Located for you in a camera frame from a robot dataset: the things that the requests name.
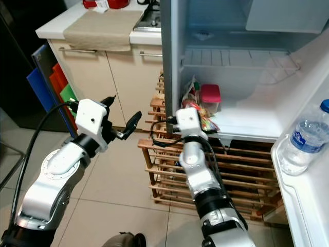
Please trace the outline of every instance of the beige towel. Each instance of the beige towel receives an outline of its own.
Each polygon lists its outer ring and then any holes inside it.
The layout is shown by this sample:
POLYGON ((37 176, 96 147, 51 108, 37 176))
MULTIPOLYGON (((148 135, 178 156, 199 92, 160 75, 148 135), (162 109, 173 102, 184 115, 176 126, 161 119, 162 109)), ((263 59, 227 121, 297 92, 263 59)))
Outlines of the beige towel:
POLYGON ((75 49, 130 50, 129 34, 142 15, 141 11, 88 10, 63 32, 65 40, 75 49))

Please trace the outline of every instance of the kitchen cabinet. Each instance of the kitchen cabinet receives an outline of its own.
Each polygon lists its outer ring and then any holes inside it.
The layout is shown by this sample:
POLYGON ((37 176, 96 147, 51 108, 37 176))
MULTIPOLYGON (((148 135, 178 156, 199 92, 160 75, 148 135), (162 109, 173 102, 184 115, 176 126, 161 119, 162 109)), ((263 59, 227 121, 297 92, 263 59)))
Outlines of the kitchen cabinet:
MULTIPOLYGON (((62 40, 48 40, 69 84, 78 99, 102 100, 118 96, 106 52, 79 52, 62 40)), ((119 97, 110 107, 109 120, 114 126, 125 126, 119 97)))
POLYGON ((142 119, 137 128, 149 128, 145 120, 149 119, 150 100, 162 69, 161 46, 135 45, 128 52, 106 53, 125 120, 141 111, 142 119))

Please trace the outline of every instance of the countertop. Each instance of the countertop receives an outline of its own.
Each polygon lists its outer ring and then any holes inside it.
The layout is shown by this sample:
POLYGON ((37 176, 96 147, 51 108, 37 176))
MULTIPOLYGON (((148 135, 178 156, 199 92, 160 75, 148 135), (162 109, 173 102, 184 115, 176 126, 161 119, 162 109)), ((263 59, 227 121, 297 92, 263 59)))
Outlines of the countertop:
MULTIPOLYGON (((131 0, 128 6, 118 11, 139 10, 144 13, 146 8, 147 5, 140 5, 137 4, 136 0, 131 0)), ((87 9, 84 8, 81 1, 38 28, 35 32, 40 39, 64 40, 63 31, 85 12, 87 12, 87 9)), ((131 31, 129 38, 131 44, 161 45, 161 33, 131 31)))

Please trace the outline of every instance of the plastic bottle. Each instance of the plastic bottle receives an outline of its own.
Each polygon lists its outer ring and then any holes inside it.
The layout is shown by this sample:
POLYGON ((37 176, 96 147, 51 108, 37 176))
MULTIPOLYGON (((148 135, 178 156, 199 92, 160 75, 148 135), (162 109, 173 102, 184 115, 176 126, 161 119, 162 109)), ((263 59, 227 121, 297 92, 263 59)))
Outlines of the plastic bottle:
POLYGON ((299 175, 329 142, 329 99, 304 115, 290 139, 282 144, 278 157, 281 169, 289 175, 299 175))

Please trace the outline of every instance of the open refrigerator door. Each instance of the open refrigerator door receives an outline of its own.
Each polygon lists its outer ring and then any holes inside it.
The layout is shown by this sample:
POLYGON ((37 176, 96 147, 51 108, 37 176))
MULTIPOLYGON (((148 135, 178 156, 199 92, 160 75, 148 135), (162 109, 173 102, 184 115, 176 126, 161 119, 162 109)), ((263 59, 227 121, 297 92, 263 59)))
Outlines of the open refrigerator door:
POLYGON ((298 247, 329 246, 329 144, 324 146, 308 169, 298 176, 287 175, 282 171, 278 154, 282 152, 284 142, 289 141, 300 116, 329 98, 329 75, 323 75, 323 78, 321 86, 305 102, 299 116, 271 150, 291 235, 294 245, 298 247))

